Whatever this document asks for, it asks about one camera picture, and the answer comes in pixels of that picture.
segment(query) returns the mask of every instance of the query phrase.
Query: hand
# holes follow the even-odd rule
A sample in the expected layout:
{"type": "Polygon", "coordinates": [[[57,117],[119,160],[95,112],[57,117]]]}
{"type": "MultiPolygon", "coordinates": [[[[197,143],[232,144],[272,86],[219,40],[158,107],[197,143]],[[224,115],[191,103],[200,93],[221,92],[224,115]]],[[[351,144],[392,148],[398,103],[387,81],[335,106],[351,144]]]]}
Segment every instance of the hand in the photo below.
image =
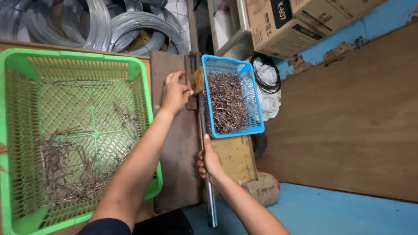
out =
{"type": "Polygon", "coordinates": [[[173,116],[184,107],[189,96],[194,93],[190,87],[178,82],[178,78],[183,74],[184,72],[179,71],[166,77],[161,109],[168,111],[173,116]]]}
{"type": "Polygon", "coordinates": [[[218,154],[212,150],[208,134],[204,136],[203,144],[205,150],[200,151],[197,155],[199,157],[197,165],[199,166],[200,177],[206,178],[206,173],[209,172],[209,180],[214,183],[215,178],[226,174],[226,172],[221,165],[218,154]]]}

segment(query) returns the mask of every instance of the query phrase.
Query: white cloth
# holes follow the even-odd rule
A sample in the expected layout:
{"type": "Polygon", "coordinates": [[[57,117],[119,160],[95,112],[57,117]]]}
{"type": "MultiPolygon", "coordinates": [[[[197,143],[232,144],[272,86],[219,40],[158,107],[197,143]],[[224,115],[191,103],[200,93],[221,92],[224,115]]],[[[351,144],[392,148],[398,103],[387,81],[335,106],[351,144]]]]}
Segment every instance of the white cloth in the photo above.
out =
{"type": "MultiPolygon", "coordinates": [[[[257,74],[262,81],[266,84],[273,86],[277,79],[276,71],[273,67],[263,64],[260,58],[254,59],[254,67],[257,70],[257,74]]],[[[275,94],[268,94],[260,90],[257,85],[257,94],[260,101],[261,113],[263,115],[263,121],[267,121],[270,118],[274,118],[279,112],[279,107],[281,105],[280,99],[282,97],[282,92],[279,90],[275,94]]]]}

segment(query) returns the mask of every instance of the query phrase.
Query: blue plastic basket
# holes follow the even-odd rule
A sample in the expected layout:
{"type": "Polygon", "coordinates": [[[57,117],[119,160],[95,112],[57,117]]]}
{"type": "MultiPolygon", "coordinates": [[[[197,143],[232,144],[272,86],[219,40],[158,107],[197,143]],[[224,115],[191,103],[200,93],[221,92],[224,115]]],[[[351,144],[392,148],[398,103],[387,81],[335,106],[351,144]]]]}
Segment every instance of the blue plastic basket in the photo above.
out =
{"type": "Polygon", "coordinates": [[[264,122],[261,116],[260,102],[258,100],[252,65],[249,62],[241,60],[210,55],[202,56],[202,65],[207,92],[207,96],[205,98],[205,116],[207,132],[215,138],[226,138],[240,135],[262,133],[264,131],[264,122]],[[245,124],[244,128],[228,134],[221,134],[215,131],[215,126],[213,122],[212,103],[210,100],[210,92],[208,89],[208,72],[222,72],[231,74],[236,73],[242,78],[242,94],[246,97],[245,104],[248,107],[248,121],[245,124]]]}

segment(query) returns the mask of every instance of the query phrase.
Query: cardboard box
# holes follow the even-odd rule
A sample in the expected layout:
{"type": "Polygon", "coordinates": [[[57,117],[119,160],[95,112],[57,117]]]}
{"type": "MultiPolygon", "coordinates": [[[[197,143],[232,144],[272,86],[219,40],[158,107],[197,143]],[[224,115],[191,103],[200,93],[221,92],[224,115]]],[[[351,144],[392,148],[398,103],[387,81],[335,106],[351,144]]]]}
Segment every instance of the cardboard box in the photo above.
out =
{"type": "Polygon", "coordinates": [[[296,18],[324,35],[330,35],[350,23],[345,15],[326,0],[291,0],[291,8],[296,18]]]}
{"type": "Polygon", "coordinates": [[[247,0],[254,51],[287,59],[314,45],[321,35],[292,16],[288,0],[247,0]]]}
{"type": "Polygon", "coordinates": [[[350,22],[371,12],[388,0],[327,0],[350,22]]]}

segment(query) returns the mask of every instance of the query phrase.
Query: burlap sack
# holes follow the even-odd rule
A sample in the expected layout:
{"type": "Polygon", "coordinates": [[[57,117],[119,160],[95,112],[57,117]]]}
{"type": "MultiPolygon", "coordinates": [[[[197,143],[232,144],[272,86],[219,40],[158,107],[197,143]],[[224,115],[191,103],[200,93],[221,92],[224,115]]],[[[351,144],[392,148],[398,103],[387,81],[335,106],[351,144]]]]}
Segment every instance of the burlap sack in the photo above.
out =
{"type": "Polygon", "coordinates": [[[262,205],[270,205],[279,199],[280,185],[273,175],[258,172],[258,181],[244,185],[244,189],[262,205]]]}

